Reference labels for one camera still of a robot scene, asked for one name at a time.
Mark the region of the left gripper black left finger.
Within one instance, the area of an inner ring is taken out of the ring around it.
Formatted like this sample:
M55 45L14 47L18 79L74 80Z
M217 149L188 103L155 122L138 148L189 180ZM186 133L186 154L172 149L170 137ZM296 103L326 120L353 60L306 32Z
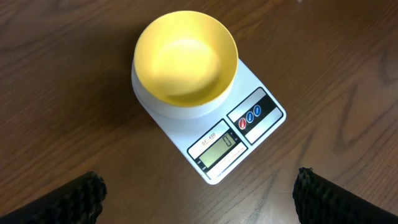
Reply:
M96 172L87 172L33 202L1 217L1 223L96 223L107 188Z

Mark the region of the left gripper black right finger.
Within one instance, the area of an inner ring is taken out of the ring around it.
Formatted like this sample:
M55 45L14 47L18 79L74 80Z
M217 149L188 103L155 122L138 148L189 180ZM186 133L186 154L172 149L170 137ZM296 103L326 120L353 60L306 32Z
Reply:
M301 224L397 224L397 215L301 167L292 197Z

